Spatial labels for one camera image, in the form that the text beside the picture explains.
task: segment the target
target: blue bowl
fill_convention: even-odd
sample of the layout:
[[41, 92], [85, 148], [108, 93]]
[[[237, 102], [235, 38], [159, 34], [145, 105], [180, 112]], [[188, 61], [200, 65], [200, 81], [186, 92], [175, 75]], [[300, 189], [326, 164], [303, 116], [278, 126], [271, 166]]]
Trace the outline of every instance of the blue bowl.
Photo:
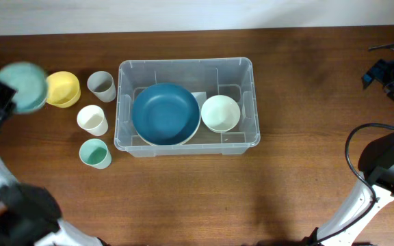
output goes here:
[[200, 108], [185, 88], [161, 83], [137, 96], [131, 119], [137, 133], [149, 144], [184, 144], [197, 131]]

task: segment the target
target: yellow bowl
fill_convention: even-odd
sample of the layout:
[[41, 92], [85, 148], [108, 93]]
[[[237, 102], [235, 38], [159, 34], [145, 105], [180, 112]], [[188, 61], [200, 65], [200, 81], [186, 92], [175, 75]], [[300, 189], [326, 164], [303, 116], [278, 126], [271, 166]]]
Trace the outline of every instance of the yellow bowl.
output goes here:
[[47, 78], [47, 103], [59, 108], [74, 105], [80, 99], [80, 82], [70, 72], [55, 72]]

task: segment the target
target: wooden table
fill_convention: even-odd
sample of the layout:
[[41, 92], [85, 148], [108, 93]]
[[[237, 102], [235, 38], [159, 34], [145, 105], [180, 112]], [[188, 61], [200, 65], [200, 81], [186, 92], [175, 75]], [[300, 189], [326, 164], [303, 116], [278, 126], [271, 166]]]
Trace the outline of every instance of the wooden table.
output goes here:
[[[19, 60], [80, 79], [80, 101], [17, 115], [0, 130], [0, 155], [21, 182], [46, 187], [65, 218], [112, 245], [240, 245], [308, 236], [341, 205], [356, 181], [343, 149], [359, 124], [394, 124], [394, 102], [361, 76], [390, 51], [391, 27], [331, 27], [0, 37], [0, 67]], [[113, 145], [116, 104], [86, 87], [105, 70], [118, 82], [129, 59], [248, 57], [254, 66], [261, 143], [240, 156], [136, 159]], [[80, 145], [92, 136], [76, 114], [99, 105], [113, 156], [104, 170], [83, 165]], [[354, 162], [386, 131], [354, 138]], [[394, 245], [394, 202], [358, 237]]]

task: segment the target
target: gray bin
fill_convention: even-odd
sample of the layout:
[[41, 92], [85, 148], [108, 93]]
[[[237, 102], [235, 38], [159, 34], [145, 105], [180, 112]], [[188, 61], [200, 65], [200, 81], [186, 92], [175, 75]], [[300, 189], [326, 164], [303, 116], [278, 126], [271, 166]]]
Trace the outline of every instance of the gray bin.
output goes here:
[[[241, 109], [238, 125], [227, 133], [214, 133], [203, 122], [187, 143], [150, 146], [137, 134], [131, 110], [137, 95], [157, 83], [175, 83], [207, 98], [225, 95]], [[120, 65], [116, 106], [115, 146], [134, 157], [169, 154], [243, 154], [259, 143], [257, 100], [252, 62], [245, 57], [124, 61]]]

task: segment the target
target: white wall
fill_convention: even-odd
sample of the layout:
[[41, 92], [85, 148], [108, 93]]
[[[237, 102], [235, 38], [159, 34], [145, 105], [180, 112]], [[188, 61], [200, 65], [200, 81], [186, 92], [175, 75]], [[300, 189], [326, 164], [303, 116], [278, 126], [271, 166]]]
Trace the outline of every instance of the white wall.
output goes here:
[[0, 35], [394, 25], [394, 0], [0, 0]]

